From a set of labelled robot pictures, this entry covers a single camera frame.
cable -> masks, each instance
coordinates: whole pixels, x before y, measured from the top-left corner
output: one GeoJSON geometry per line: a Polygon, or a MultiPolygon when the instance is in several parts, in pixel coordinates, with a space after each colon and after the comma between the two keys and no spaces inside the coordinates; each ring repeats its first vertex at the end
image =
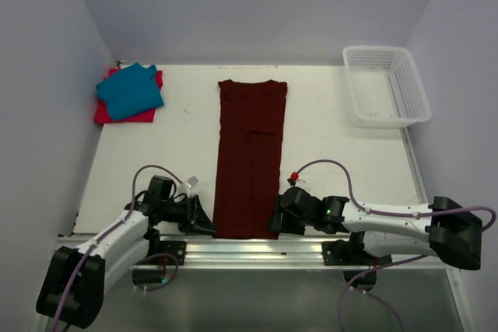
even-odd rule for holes
{"type": "Polygon", "coordinates": [[[399,316],[398,312],[396,311],[396,309],[394,307],[392,307],[389,302],[387,302],[385,299],[383,299],[382,297],[380,297],[379,295],[376,295],[372,292],[364,292],[358,288],[354,288],[354,290],[358,293],[361,293],[363,295],[368,295],[369,297],[371,297],[372,299],[376,299],[378,302],[380,302],[382,305],[386,306],[396,317],[396,319],[398,320],[398,323],[399,323],[399,326],[401,328],[401,331],[402,332],[405,332],[405,326],[403,325],[403,321],[402,321],[402,318],[399,316]]]}
{"type": "Polygon", "coordinates": [[[95,244],[92,244],[88,247],[88,250],[83,254],[79,262],[76,264],[76,267],[74,271],[72,272],[71,276],[68,279],[68,283],[65,285],[64,291],[62,292],[61,295],[61,300],[59,301],[59,304],[57,306],[57,310],[55,311],[54,315],[54,322],[52,323],[52,329],[51,332],[56,332],[57,329],[57,324],[59,323],[59,320],[61,319],[61,314],[62,314],[62,308],[64,307],[65,301],[68,298],[69,292],[71,291],[72,284],[74,283],[76,276],[78,276],[79,270],[85,263],[86,259],[92,253],[92,251],[96,248],[96,246],[103,240],[105,239],[111,232],[113,232],[115,229],[117,229],[119,226],[125,223],[130,216],[132,215],[133,210],[135,209],[135,203],[136,203],[136,198],[135,198],[135,190],[136,190],[136,183],[137,183],[137,178],[139,177],[139,174],[144,170],[148,168],[154,168],[154,169],[160,169],[163,172],[169,174],[172,176],[179,184],[181,184],[181,180],[174,175],[172,172],[170,172],[168,169],[165,167],[159,166],[159,165],[145,165],[142,166],[140,169],[137,170],[135,175],[133,176],[133,181],[132,181],[132,202],[130,204],[130,209],[128,210],[128,213],[124,216],[124,220],[120,220],[116,222],[114,225],[112,225],[109,229],[105,230],[99,237],[95,239],[95,244]]]}
{"type": "MultiPolygon", "coordinates": [[[[351,198],[351,201],[361,211],[367,211],[367,209],[368,209],[369,213],[371,213],[371,214],[383,215],[386,217],[413,218],[413,215],[411,215],[411,214],[393,213],[390,211],[381,211],[381,210],[377,210],[377,209],[368,208],[368,207],[364,206],[364,204],[360,204],[356,200],[354,193],[352,192],[351,174],[349,173],[349,171],[346,169],[346,167],[344,165],[342,165],[340,162],[335,161],[333,159],[317,159],[315,161],[311,161],[310,163],[307,163],[307,164],[301,166],[297,170],[297,172],[292,173],[290,180],[296,181],[299,178],[299,174],[303,170],[305,170],[307,167],[315,165],[317,163],[332,163],[336,166],[339,166],[342,169],[342,171],[344,171],[346,179],[348,180],[349,196],[351,198]]],[[[486,225],[484,225],[482,227],[483,232],[486,231],[487,229],[489,229],[496,221],[496,212],[493,209],[488,208],[487,206],[472,206],[470,208],[458,208],[458,209],[451,209],[451,210],[447,210],[447,211],[433,211],[430,213],[421,213],[421,214],[419,214],[419,217],[437,217],[437,216],[441,216],[441,215],[453,215],[453,214],[467,213],[470,211],[487,211],[488,213],[491,214],[491,219],[488,221],[488,223],[486,225]]],[[[339,296],[339,301],[338,301],[338,320],[339,320],[339,326],[341,328],[341,332],[345,331],[344,320],[342,319],[342,307],[343,307],[343,303],[344,303],[345,294],[347,293],[349,287],[351,287],[352,284],[357,279],[359,279],[367,274],[377,272],[379,270],[383,270],[383,269],[388,268],[388,267],[398,266],[400,264],[408,264],[408,263],[416,261],[416,260],[421,260],[422,258],[425,258],[425,257],[426,256],[417,256],[417,257],[409,258],[408,260],[400,260],[400,261],[394,262],[392,264],[385,264],[382,266],[369,268],[368,270],[365,270],[363,272],[358,273],[351,280],[349,280],[348,283],[346,284],[346,287],[344,287],[344,290],[342,291],[341,295],[339,296]]],[[[372,298],[376,299],[377,301],[381,302],[382,304],[384,304],[387,308],[389,308],[393,312],[393,314],[395,315],[396,319],[399,322],[399,326],[401,328],[401,331],[404,332],[405,327],[403,326],[402,319],[399,316],[398,312],[396,312],[396,310],[387,301],[382,299],[380,296],[374,295],[374,294],[370,294],[370,296],[372,298]]]]}
{"type": "Polygon", "coordinates": [[[177,184],[174,183],[173,181],[173,193],[170,194],[170,196],[168,196],[168,198],[173,198],[173,196],[177,193],[177,190],[178,190],[178,187],[177,187],[177,184]]]}
{"type": "Polygon", "coordinates": [[[174,271],[173,271],[173,274],[171,275],[170,280],[165,281],[163,284],[157,285],[157,286],[152,287],[152,288],[149,288],[149,287],[146,288],[145,286],[143,288],[140,288],[137,285],[135,286],[136,288],[141,289],[144,292],[153,292],[153,291],[157,291],[159,289],[166,287],[168,284],[170,284],[173,281],[175,276],[177,276],[178,265],[180,264],[178,261],[178,258],[176,258],[173,254],[169,254],[169,253],[153,254],[152,256],[148,256],[148,257],[144,258],[143,260],[140,260],[139,262],[136,263],[136,265],[143,264],[145,262],[148,262],[149,260],[153,260],[154,258],[161,258],[161,257],[171,258],[174,260],[175,266],[174,266],[174,271]]]}
{"type": "Polygon", "coordinates": [[[177,198],[177,197],[183,197],[180,201],[178,201],[178,202],[181,202],[181,201],[183,201],[185,198],[187,198],[187,194],[178,194],[177,196],[172,197],[172,198],[173,198],[173,200],[174,200],[174,199],[175,199],[175,198],[177,198]]]}
{"type": "MultiPolygon", "coordinates": [[[[371,274],[373,272],[377,272],[379,270],[383,270],[385,268],[388,268],[388,267],[393,267],[393,266],[398,266],[400,264],[409,264],[410,262],[415,262],[416,260],[421,260],[423,258],[425,258],[427,256],[417,256],[417,257],[413,257],[413,258],[409,258],[407,260],[399,260],[397,262],[393,262],[392,264],[384,264],[382,266],[378,266],[378,267],[373,267],[373,268],[369,268],[368,270],[365,270],[365,271],[362,271],[358,274],[356,274],[355,276],[353,276],[351,278],[351,280],[349,280],[344,289],[342,290],[341,292],[341,295],[339,296],[339,302],[338,302],[338,308],[337,308],[337,317],[338,317],[338,320],[339,320],[339,326],[341,328],[341,332],[344,332],[345,331],[345,327],[344,327],[344,320],[342,318],[342,307],[344,306],[344,298],[345,298],[345,295],[346,293],[348,292],[348,290],[350,290],[351,288],[353,288],[352,284],[354,284],[354,282],[360,278],[362,278],[363,276],[367,275],[367,274],[371,274]]],[[[353,288],[353,290],[356,290],[357,292],[359,293],[363,293],[363,291],[359,290],[359,289],[356,289],[356,288],[353,288]]],[[[370,297],[372,297],[373,299],[376,299],[378,302],[382,303],[383,305],[385,305],[387,308],[389,308],[390,311],[392,311],[392,313],[395,315],[396,319],[398,320],[398,323],[399,323],[399,326],[400,326],[400,329],[402,332],[405,331],[405,326],[403,325],[403,322],[402,322],[402,318],[399,316],[398,312],[395,310],[394,307],[392,307],[389,302],[387,302],[385,299],[383,299],[382,297],[380,297],[379,295],[375,295],[373,293],[369,293],[369,292],[365,292],[363,293],[365,295],[369,295],[370,297]]]]}
{"type": "MultiPolygon", "coordinates": [[[[344,171],[345,177],[348,180],[349,196],[351,198],[351,201],[361,211],[366,211],[367,209],[369,209],[369,212],[371,214],[383,215],[385,217],[413,218],[412,214],[393,213],[390,211],[381,211],[381,210],[377,210],[377,209],[368,208],[368,207],[364,206],[363,204],[360,204],[358,202],[358,200],[356,200],[356,197],[354,196],[354,193],[352,192],[351,174],[349,174],[349,171],[346,169],[346,167],[344,165],[342,165],[338,161],[334,161],[333,159],[317,159],[315,161],[311,161],[310,163],[307,163],[306,165],[301,166],[301,168],[299,170],[297,170],[296,173],[293,173],[293,175],[291,176],[291,179],[297,180],[297,178],[299,177],[299,174],[303,170],[305,170],[307,167],[315,165],[317,163],[332,163],[336,166],[339,166],[342,169],[342,171],[344,171]]],[[[496,221],[496,212],[493,209],[488,208],[487,206],[472,206],[470,208],[459,208],[459,209],[451,209],[451,210],[446,210],[446,211],[433,211],[430,213],[420,213],[418,216],[419,217],[438,217],[441,215],[453,215],[453,214],[460,214],[460,213],[468,213],[470,211],[487,211],[488,213],[491,214],[491,219],[489,220],[489,222],[486,225],[484,225],[482,227],[482,231],[486,231],[496,221]]]]}

black bracket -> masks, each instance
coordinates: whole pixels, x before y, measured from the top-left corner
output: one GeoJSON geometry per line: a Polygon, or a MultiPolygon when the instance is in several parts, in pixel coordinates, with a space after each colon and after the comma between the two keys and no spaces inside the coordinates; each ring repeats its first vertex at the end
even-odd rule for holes
{"type": "MultiPolygon", "coordinates": [[[[365,265],[369,266],[372,264],[372,260],[369,258],[355,258],[355,260],[350,259],[349,257],[340,257],[334,255],[334,245],[337,242],[335,241],[324,241],[321,244],[321,255],[324,258],[325,266],[358,266],[365,265]]],[[[391,264],[392,258],[391,256],[384,256],[376,258],[377,266],[381,266],[383,264],[391,264]]]]}
{"type": "Polygon", "coordinates": [[[160,250],[163,253],[168,253],[178,259],[178,266],[183,266],[185,262],[185,254],[187,253],[186,241],[161,241],[160,250]]]}

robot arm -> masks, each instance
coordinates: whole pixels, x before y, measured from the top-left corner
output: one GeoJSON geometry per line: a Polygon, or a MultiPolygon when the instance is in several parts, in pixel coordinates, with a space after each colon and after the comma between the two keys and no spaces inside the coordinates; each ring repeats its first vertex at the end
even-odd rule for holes
{"type": "Polygon", "coordinates": [[[197,195],[190,196],[186,186],[184,199],[170,197],[174,182],[155,176],[144,192],[143,202],[128,214],[130,204],[121,216],[103,232],[122,224],[97,244],[100,233],[75,248],[61,247],[53,255],[37,300],[37,312],[54,317],[62,293],[77,263],[92,245],[66,298],[60,320],[80,328],[88,327],[98,315],[104,294],[134,264],[146,256],[161,253],[160,235],[154,229],[160,222],[176,222],[185,233],[213,234],[216,227],[202,210],[197,195]]]}
{"type": "Polygon", "coordinates": [[[337,257],[367,262],[391,254],[423,254],[439,257],[444,263],[465,270],[478,270],[481,264],[482,220],[470,212],[424,217],[424,213],[461,208],[446,197],[432,204],[375,205],[359,209],[347,197],[322,200],[305,190],[291,187],[277,199],[268,229],[303,235],[305,226],[335,234],[351,233],[350,243],[338,240],[332,251],[337,257]],[[370,214],[370,208],[411,217],[370,214]]]}

folded clothing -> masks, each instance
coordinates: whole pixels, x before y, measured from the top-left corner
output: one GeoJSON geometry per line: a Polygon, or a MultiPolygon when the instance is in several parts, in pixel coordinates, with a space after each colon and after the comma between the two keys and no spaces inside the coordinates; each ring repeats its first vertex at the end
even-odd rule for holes
{"type": "Polygon", "coordinates": [[[279,195],[287,83],[218,83],[218,171],[213,237],[277,239],[267,230],[279,195]]]}
{"type": "Polygon", "coordinates": [[[164,105],[157,87],[156,66],[134,63],[96,85],[96,93],[106,103],[109,117],[115,121],[164,105]]]}
{"type": "MultiPolygon", "coordinates": [[[[109,69],[107,77],[110,77],[111,75],[119,71],[120,71],[119,68],[109,69]]],[[[163,72],[160,70],[156,72],[156,84],[157,87],[161,90],[161,88],[163,87],[163,72]]],[[[124,120],[114,121],[112,118],[109,117],[106,103],[101,99],[97,98],[97,107],[95,115],[93,116],[93,121],[96,124],[112,124],[114,122],[153,122],[155,113],[156,113],[155,109],[149,109],[146,110],[145,112],[141,112],[140,114],[136,114],[135,116],[125,118],[124,120]]]]}

black joint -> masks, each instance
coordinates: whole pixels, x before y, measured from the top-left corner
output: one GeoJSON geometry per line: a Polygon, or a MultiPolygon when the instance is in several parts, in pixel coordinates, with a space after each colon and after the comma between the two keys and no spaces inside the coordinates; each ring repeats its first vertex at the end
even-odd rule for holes
{"type": "MultiPolygon", "coordinates": [[[[461,206],[447,197],[435,197],[431,208],[450,211],[461,206]]],[[[427,232],[430,248],[445,264],[464,270],[481,268],[482,220],[470,211],[433,216],[427,232]]]]}

